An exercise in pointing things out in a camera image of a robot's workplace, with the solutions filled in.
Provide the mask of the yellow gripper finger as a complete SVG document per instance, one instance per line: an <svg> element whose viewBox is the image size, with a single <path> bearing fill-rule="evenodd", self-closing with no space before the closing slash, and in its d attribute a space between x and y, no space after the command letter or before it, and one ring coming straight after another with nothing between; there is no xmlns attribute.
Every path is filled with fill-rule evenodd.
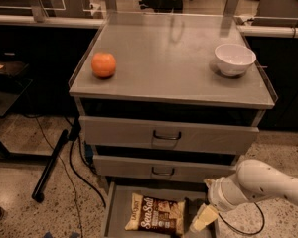
<svg viewBox="0 0 298 238"><path fill-rule="evenodd" d="M192 220L190 231L198 233L213 223L219 217L218 211L212 205L202 204Z"/></svg>

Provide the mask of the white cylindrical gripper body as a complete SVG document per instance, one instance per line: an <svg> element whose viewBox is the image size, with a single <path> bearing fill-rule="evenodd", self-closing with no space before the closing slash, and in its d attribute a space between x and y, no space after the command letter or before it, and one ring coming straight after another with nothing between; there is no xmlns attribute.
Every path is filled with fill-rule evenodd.
<svg viewBox="0 0 298 238"><path fill-rule="evenodd" d="M237 182L237 177L208 179L208 201L220 212L228 212L246 203L246 197Z"/></svg>

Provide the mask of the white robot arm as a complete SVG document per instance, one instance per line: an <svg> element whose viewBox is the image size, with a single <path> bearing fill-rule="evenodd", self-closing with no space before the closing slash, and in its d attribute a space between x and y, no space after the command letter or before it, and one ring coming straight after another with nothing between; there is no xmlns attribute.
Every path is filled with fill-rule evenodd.
<svg viewBox="0 0 298 238"><path fill-rule="evenodd" d="M192 220L190 230L194 233L215 222L221 212L235 210L242 204L284 198L298 206L298 178L255 159L240 162L228 177L206 178L205 184L208 202L201 205Z"/></svg>

